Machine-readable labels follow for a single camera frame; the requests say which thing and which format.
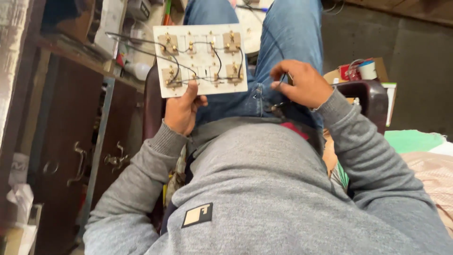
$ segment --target blue jeans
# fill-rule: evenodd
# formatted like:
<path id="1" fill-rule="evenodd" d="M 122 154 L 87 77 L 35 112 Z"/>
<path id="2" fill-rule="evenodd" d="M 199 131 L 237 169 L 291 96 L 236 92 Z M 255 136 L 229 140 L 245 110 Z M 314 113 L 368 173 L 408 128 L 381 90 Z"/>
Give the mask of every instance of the blue jeans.
<path id="1" fill-rule="evenodd" d="M 319 0 L 275 0 L 263 21 L 254 76 L 246 63 L 248 91 L 208 95 L 209 105 L 199 108 L 196 125 L 227 117 L 274 117 L 265 109 L 269 105 L 288 101 L 280 92 L 270 88 L 273 79 L 269 77 L 269 72 L 283 60 L 275 44 L 279 45 L 285 59 L 310 63 L 322 74 L 321 10 Z M 187 5 L 184 25 L 231 23 L 239 23 L 239 20 L 228 0 L 191 0 Z M 316 129 L 323 128 L 321 116 L 301 105 L 291 104 L 285 116 Z"/>

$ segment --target chair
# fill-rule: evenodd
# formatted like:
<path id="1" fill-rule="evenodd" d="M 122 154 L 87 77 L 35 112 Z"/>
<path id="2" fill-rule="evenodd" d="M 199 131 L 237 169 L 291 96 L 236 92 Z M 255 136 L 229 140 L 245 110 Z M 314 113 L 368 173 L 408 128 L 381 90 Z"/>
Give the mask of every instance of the chair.
<path id="1" fill-rule="evenodd" d="M 388 96 L 382 85 L 374 80 L 353 81 L 336 84 L 338 90 L 348 98 L 359 98 L 362 106 L 362 114 L 369 118 L 376 126 L 379 133 L 384 134 L 386 130 Z M 145 81 L 144 93 L 144 115 L 143 115 L 143 140 L 153 138 L 160 128 L 162 118 L 165 115 L 166 100 L 161 98 L 160 84 L 157 64 L 151 68 Z M 162 201 L 163 194 L 160 194 L 150 219 L 153 225 L 160 229 L 164 215 Z"/>

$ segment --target cabinet handle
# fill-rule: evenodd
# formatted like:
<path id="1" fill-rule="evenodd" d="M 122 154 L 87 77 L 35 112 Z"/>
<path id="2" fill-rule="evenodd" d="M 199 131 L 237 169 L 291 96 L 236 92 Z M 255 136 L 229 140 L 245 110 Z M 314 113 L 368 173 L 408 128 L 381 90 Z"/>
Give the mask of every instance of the cabinet handle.
<path id="1" fill-rule="evenodd" d="M 83 161 L 84 161 L 84 158 L 87 157 L 87 152 L 85 150 L 82 150 L 81 148 L 79 148 L 79 142 L 76 142 L 74 144 L 74 151 L 80 154 L 80 163 L 79 163 L 79 169 L 77 171 L 76 177 L 73 179 L 69 179 L 67 181 L 68 187 L 71 185 L 71 183 L 73 183 L 75 181 L 80 181 L 83 177 L 83 174 L 85 173 Z"/>
<path id="2" fill-rule="evenodd" d="M 43 174 L 45 174 L 45 175 L 52 175 L 52 174 L 54 174 L 54 173 L 58 170 L 59 163 L 57 162 L 57 167 L 55 168 L 55 170 L 54 170 L 52 173 L 47 173 L 47 170 L 48 170 L 48 168 L 49 168 L 49 165 L 50 165 L 50 161 L 47 161 L 46 165 L 45 165 L 44 168 L 43 168 Z"/>
<path id="3" fill-rule="evenodd" d="M 124 148 L 120 145 L 120 141 L 116 144 L 116 147 L 121 151 L 120 157 L 112 157 L 110 154 L 104 158 L 104 164 L 111 164 L 114 167 L 112 168 L 112 173 L 116 170 L 120 170 L 123 167 L 123 164 L 129 162 L 129 155 L 124 155 Z"/>

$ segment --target red cloth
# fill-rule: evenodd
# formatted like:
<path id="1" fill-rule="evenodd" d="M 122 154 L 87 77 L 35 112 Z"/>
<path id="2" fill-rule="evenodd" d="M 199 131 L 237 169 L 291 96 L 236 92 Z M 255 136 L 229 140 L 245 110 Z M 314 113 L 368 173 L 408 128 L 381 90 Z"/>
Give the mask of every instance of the red cloth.
<path id="1" fill-rule="evenodd" d="M 296 132 L 298 135 L 302 136 L 305 140 L 308 140 L 308 138 L 309 138 L 307 134 L 298 130 L 296 128 L 296 126 L 294 124 L 292 124 L 291 122 L 282 123 L 282 124 L 280 124 L 280 126 L 291 129 L 292 131 Z"/>

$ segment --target person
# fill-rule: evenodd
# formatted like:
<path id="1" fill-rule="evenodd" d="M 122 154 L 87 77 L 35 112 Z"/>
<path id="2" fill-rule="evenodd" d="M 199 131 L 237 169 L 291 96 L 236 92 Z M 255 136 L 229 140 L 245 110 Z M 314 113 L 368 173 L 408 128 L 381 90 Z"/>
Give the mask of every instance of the person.
<path id="1" fill-rule="evenodd" d="M 86 255 L 453 254 L 421 181 L 320 75 L 321 9 L 318 0 L 275 0 L 247 92 L 198 97 L 190 82 L 167 100 L 158 133 L 91 212 Z M 192 0 L 184 20 L 237 22 L 227 0 Z M 294 86 L 280 84 L 284 73 Z M 309 142 L 316 133 L 306 140 L 266 111 L 286 98 L 290 123 L 329 129 L 352 199 L 328 179 L 322 148 Z M 174 193 L 157 233 L 147 214 L 186 143 L 193 179 Z"/>

